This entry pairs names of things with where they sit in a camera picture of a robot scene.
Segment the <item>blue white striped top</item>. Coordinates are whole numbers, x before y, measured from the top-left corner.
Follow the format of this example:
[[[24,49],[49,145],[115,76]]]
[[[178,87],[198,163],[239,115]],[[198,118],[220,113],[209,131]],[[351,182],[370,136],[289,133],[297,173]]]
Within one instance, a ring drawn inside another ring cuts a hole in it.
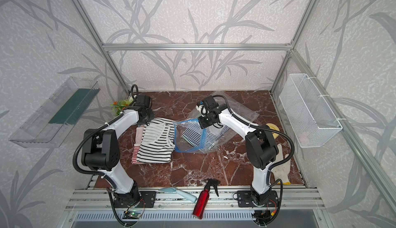
[[[229,130],[227,126],[210,126],[206,129],[201,129],[197,119],[191,119],[186,122],[178,123],[179,146],[189,145],[192,149],[186,149],[186,152],[201,151],[208,152],[220,145],[220,139]]]

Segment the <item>red white striped top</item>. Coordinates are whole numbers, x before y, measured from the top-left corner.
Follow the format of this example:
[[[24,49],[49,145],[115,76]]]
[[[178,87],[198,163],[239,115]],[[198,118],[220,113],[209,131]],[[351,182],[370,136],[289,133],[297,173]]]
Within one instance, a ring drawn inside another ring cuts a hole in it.
[[[143,141],[144,126],[138,127],[135,134],[135,144],[133,149],[132,164],[144,164],[140,159],[142,156],[141,143]]]

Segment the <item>clear vacuum bag blue zip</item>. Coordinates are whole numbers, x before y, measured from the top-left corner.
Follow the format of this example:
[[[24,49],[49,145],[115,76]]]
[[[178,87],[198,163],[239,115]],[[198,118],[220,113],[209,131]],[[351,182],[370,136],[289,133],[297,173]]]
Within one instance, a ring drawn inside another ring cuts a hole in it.
[[[230,108],[237,115],[250,122],[254,122],[259,117],[258,112],[248,108],[242,102],[237,101],[225,92],[214,92],[212,94],[214,96],[223,96],[223,98],[215,98],[216,102],[223,105],[225,104],[224,100],[227,99]],[[202,117],[200,110],[200,108],[195,108],[190,112],[186,120],[174,122],[176,152],[200,154],[214,152],[237,134],[229,126],[217,122],[202,129],[199,124],[199,118]]]

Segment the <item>black white striped top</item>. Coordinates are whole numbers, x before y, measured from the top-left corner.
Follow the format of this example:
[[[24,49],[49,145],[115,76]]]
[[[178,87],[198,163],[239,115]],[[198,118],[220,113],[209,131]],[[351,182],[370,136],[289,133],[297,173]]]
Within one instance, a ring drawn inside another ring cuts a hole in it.
[[[142,141],[133,156],[137,164],[165,164],[171,162],[175,150],[174,121],[154,118],[143,127]]]

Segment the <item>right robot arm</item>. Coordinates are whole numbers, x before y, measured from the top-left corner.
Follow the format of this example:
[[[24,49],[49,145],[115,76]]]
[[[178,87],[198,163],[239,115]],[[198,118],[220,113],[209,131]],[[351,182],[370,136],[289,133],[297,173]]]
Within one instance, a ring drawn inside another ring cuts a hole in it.
[[[253,181],[251,184],[252,202],[264,206],[270,196],[270,171],[279,149],[275,143],[272,132],[265,126],[263,130],[259,125],[251,123],[234,112],[228,102],[218,103],[217,96],[208,96],[197,103],[200,127],[206,129],[217,125],[225,125],[244,138],[248,160],[253,165]]]

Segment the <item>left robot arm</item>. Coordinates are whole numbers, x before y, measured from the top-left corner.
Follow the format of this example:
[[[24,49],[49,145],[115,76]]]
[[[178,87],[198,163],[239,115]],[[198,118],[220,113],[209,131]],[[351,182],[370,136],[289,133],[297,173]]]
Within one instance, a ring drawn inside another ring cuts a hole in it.
[[[118,138],[131,126],[146,125],[153,120],[151,106],[151,97],[137,95],[116,118],[97,129],[86,130],[73,155],[77,172],[105,179],[111,186],[110,196],[124,205],[137,204],[141,195],[137,183],[121,165]]]

